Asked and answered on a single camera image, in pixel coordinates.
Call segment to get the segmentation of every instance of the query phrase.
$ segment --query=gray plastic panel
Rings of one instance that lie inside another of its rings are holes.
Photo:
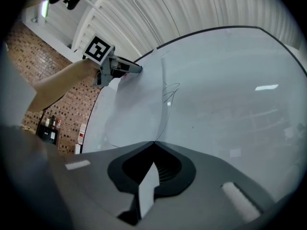
[[[214,156],[183,147],[156,142],[180,152],[196,167],[194,182],[180,195],[155,201],[148,214],[138,224],[146,230],[156,229],[219,229],[230,230],[244,224],[221,185],[234,182],[261,210],[274,205],[273,200],[257,183]]]
[[[107,167],[115,158],[141,147],[147,142],[138,143],[124,148],[111,149],[95,153],[78,154],[63,157],[65,174],[86,197],[104,209],[110,215],[117,217],[123,211],[129,210],[133,195],[120,192],[107,175]],[[91,164],[74,170],[67,170],[64,164],[88,160]],[[64,172],[57,171],[55,176]]]
[[[54,229],[72,230],[69,209],[62,200],[48,164],[47,145],[20,127],[0,126],[0,160],[14,187],[14,202],[18,202],[20,197],[29,208],[28,213],[36,214],[33,220],[40,217]],[[58,154],[57,147],[51,147]],[[4,184],[3,191],[6,190],[8,187]]]

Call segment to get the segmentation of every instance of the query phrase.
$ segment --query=person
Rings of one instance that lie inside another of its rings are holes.
[[[38,5],[43,1],[45,0],[27,0],[24,8]],[[90,59],[84,59],[72,63],[56,74],[36,82],[33,85],[36,96],[32,100],[28,111],[39,112],[52,105],[86,77],[95,77],[98,73],[98,68],[99,65],[97,63]]]

